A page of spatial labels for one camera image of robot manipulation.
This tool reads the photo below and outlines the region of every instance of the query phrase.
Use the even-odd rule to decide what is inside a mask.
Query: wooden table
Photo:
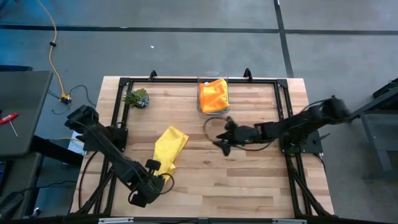
[[[99,121],[105,126],[111,123],[119,78],[104,77],[99,93],[96,110]],[[298,113],[308,104],[304,81],[291,78],[288,84],[293,111]],[[259,152],[233,148],[231,154],[225,157],[220,149],[204,137],[202,125],[205,118],[197,111],[197,84],[135,83],[133,90],[139,88],[147,90],[150,103],[144,110],[129,110],[129,136],[124,154],[145,164],[147,159],[152,158],[156,140],[169,126],[187,134],[189,140],[175,160],[175,187],[171,192],[161,195],[146,208],[140,208],[128,203],[129,190],[118,182],[112,216],[294,217],[285,159],[277,141]],[[272,85],[230,84],[229,101],[228,114],[240,125],[278,121]],[[210,136],[221,133],[223,125],[222,121],[209,124]],[[309,189],[324,208],[333,213],[322,163],[311,154],[303,154],[302,157]],[[88,156],[85,156],[82,169],[87,159]],[[88,166],[81,190],[83,203],[98,185],[102,163],[103,155],[98,153]],[[78,189],[72,211],[78,208],[77,192]],[[298,194],[300,208],[304,211],[300,190]]]

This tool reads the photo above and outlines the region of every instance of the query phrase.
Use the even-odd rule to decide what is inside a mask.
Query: yellow cloth
[[[172,175],[175,170],[174,159],[188,141],[188,136],[175,127],[170,126],[155,143],[154,160],[160,162],[160,169],[155,171],[155,175],[168,173]],[[170,178],[163,176],[167,182]]]
[[[204,113],[221,111],[229,107],[227,82],[220,78],[200,87],[200,108]]]

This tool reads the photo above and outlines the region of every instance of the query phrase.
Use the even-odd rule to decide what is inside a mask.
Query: green plant
[[[149,97],[146,90],[142,88],[137,91],[127,91],[123,100],[129,106],[144,108],[148,105]]]

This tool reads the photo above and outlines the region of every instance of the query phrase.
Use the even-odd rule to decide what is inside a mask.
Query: floor
[[[86,85],[93,101],[105,75],[149,75],[156,70],[159,75],[196,76],[222,70],[241,76],[249,67],[255,77],[304,78],[310,101],[336,95],[355,110],[397,78],[395,0],[279,0],[280,5],[273,0],[42,2],[64,30],[58,32],[53,58],[66,89]],[[50,21],[35,1],[10,1],[0,12],[0,24],[50,26]],[[91,31],[67,31],[70,26]],[[0,64],[50,70],[52,38],[51,30],[0,29]],[[60,93],[55,77],[50,89]],[[84,89],[72,98],[72,110],[88,103]],[[71,136],[63,125],[67,113],[52,113],[64,109],[48,97],[37,135]],[[331,133],[323,148],[335,213],[396,222],[398,183],[361,179],[376,166],[362,124],[325,126],[320,132]],[[76,167],[46,162],[44,182],[59,178],[56,169],[77,177]],[[67,213],[73,188],[40,192],[42,215]]]

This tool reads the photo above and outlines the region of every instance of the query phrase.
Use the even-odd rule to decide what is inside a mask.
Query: clear plastic container
[[[211,113],[205,113],[201,110],[201,105],[200,105],[200,85],[207,85],[207,83],[219,80],[219,79],[224,79],[227,83],[227,100],[229,102],[229,93],[228,93],[228,76],[225,72],[206,72],[203,75],[198,76],[198,99],[197,99],[197,110],[201,114],[205,115],[219,115],[219,114],[225,114],[229,111],[229,107],[220,110],[220,111],[214,111]]]

